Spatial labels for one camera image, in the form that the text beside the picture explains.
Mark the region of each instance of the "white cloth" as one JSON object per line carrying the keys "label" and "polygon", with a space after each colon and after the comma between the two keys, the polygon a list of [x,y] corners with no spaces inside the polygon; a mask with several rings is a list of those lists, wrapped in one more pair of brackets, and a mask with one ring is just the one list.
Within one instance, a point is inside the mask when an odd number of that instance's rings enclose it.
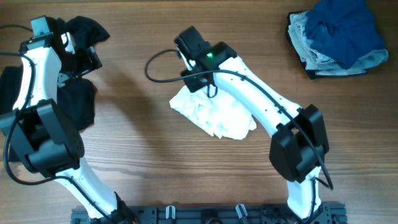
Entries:
{"label": "white cloth", "polygon": [[[215,87],[210,85],[210,96]],[[170,100],[170,107],[187,117],[209,135],[220,139],[244,139],[249,130],[257,128],[251,113],[233,96],[218,90],[214,98],[207,97],[207,87],[191,93],[187,86]]]}

